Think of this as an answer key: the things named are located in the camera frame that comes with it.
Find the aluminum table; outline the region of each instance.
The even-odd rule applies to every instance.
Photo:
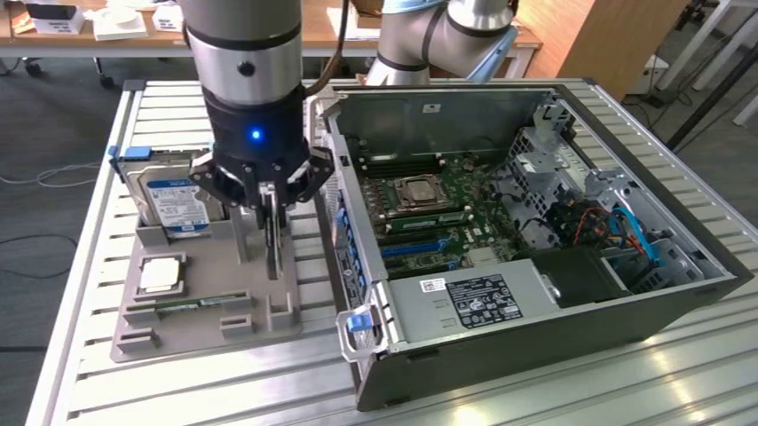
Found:
[[[581,80],[561,82],[758,272],[758,233],[747,221],[605,92]],[[306,114],[312,122],[310,108]],[[309,125],[305,134],[316,138],[320,131]],[[197,82],[148,82],[121,94],[109,146],[210,137]],[[587,129],[575,141],[597,167],[616,165]],[[298,205],[294,218],[301,335],[252,349],[116,364],[110,338],[136,209],[102,158],[26,425],[739,425],[758,419],[758,280],[641,343],[357,412],[310,204]]]

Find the table leg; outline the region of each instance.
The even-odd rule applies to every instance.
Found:
[[[731,122],[737,126],[743,126],[747,123],[747,120],[749,120],[749,117],[752,117],[755,114],[758,114],[758,96],[752,98],[752,102],[747,104],[747,106],[736,115],[736,117],[733,117],[733,120],[731,120]]]
[[[697,31],[697,34],[695,34],[695,36],[691,37],[689,44],[687,44],[687,47],[684,48],[679,57],[676,58],[676,61],[673,61],[673,65],[671,65],[667,73],[663,74],[660,80],[657,80],[655,87],[657,87],[660,90],[668,87],[668,85],[676,78],[676,75],[679,75],[680,70],[687,65],[687,62],[689,62],[691,56],[695,54],[695,51],[697,51],[699,47],[701,46],[701,42],[704,42],[705,38],[708,37],[708,34],[711,33],[712,29],[719,23],[720,18],[723,18],[723,13],[728,11],[729,7],[731,7],[731,0],[720,0],[719,7],[715,8],[711,16],[701,24],[700,31]]]
[[[533,49],[516,49],[516,56],[511,59],[508,71],[505,71],[505,78],[523,78],[525,75],[525,68],[529,66],[532,55]]]
[[[733,35],[729,43],[723,49],[720,49],[719,54],[712,59],[704,71],[701,72],[700,78],[691,85],[691,88],[695,91],[701,91],[701,89],[705,87],[705,84],[708,84],[712,76],[719,72],[720,67],[723,67],[723,64],[725,64],[725,61],[736,51],[736,48],[740,46],[744,39],[749,36],[749,34],[755,32],[755,29],[758,29],[758,13],[752,15],[747,22],[744,22],[744,24],[739,28],[739,31],[736,31],[736,34]]]

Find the power supply label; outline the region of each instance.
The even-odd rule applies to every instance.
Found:
[[[476,328],[496,322],[515,320],[521,309],[512,297],[501,275],[449,282],[446,293],[465,328]]]

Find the desk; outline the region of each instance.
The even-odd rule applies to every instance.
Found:
[[[725,248],[758,271],[758,232],[605,92],[581,80],[532,82],[565,84]],[[444,87],[445,82],[432,83]],[[141,141],[169,143],[177,140],[177,131],[198,133],[194,122],[205,120],[205,110],[194,107],[201,105],[196,82],[154,82],[144,91],[125,91],[108,146],[130,143],[134,126],[150,120],[140,112],[152,108],[170,112],[176,120],[169,121],[169,128],[137,134]],[[575,142],[589,160],[597,167],[615,167],[591,133],[580,130]],[[313,139],[314,132],[309,126],[305,136]],[[121,301],[120,282],[128,263],[122,258],[132,251],[136,208],[121,198],[128,191],[108,159],[105,155],[27,426],[753,421],[758,280],[688,313],[644,342],[370,413],[353,409],[352,377],[340,354],[328,279],[312,279],[325,270],[322,257],[297,268],[310,279],[300,285],[300,303],[309,306],[300,313],[301,335],[257,348],[198,351],[114,364],[109,358],[113,310]],[[309,204],[297,207],[302,209],[297,233],[306,242],[302,247],[314,248],[320,246],[318,226],[308,208]]]
[[[329,57],[333,54],[336,37],[326,16],[326,7],[338,7],[341,0],[302,0],[302,56]],[[61,4],[71,4],[97,10],[105,0],[59,0]],[[13,35],[9,19],[23,12],[23,5],[9,4],[5,16],[0,15],[0,57],[34,58],[176,58],[190,57],[184,39],[178,33],[156,31],[152,25],[152,13],[142,12],[149,36],[108,42],[94,41],[91,24],[86,22],[78,35],[38,34],[30,31]],[[376,54],[376,40],[346,40],[342,56],[372,57]],[[541,42],[527,28],[520,28],[519,36],[508,52],[511,63],[507,77],[523,77],[533,52]]]

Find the gray carpet floor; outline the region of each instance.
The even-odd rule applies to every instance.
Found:
[[[668,63],[692,32],[693,28],[688,28],[668,36],[659,51]],[[687,72],[707,51],[703,49],[691,61]],[[41,170],[96,161],[110,130],[118,91],[101,89],[90,60],[45,59],[39,65],[46,71],[42,78],[30,78],[22,70],[0,78],[0,175],[6,178],[31,178]],[[116,82],[126,78],[196,78],[189,59],[170,59],[166,63],[154,59],[105,59],[102,65]],[[755,83],[758,68],[753,67],[703,123]],[[695,106],[708,92],[709,89],[703,93],[687,91]],[[709,127],[680,156],[755,224],[758,122],[748,129],[731,124],[731,118],[749,98]],[[628,108],[641,123],[645,122],[641,108],[651,120],[657,119],[659,110],[652,107]],[[680,103],[671,106],[655,126],[661,140],[667,140],[692,110],[693,106]],[[67,173],[57,182],[90,178],[93,173],[93,170]],[[37,185],[0,184],[0,240],[30,233],[62,233],[77,238],[90,190],[91,185],[47,189]],[[54,239],[3,244],[0,246],[0,269],[51,273],[67,267],[71,252],[65,241]],[[0,272],[0,346],[46,344],[63,286],[65,275],[34,280]],[[42,358],[43,353],[0,353],[0,424],[5,426],[23,423]]]

